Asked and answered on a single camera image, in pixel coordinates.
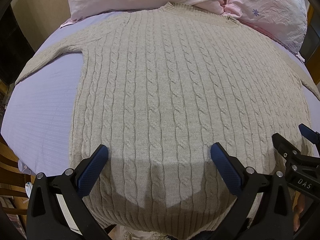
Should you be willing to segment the person's right hand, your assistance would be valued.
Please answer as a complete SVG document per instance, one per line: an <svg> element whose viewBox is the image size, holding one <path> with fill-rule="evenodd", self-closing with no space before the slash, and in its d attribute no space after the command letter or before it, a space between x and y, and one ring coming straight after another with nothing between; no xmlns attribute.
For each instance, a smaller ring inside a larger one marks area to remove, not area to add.
<svg viewBox="0 0 320 240"><path fill-rule="evenodd" d="M300 227L300 216L305 209L305 196L296 192L293 202L293 230L296 232Z"/></svg>

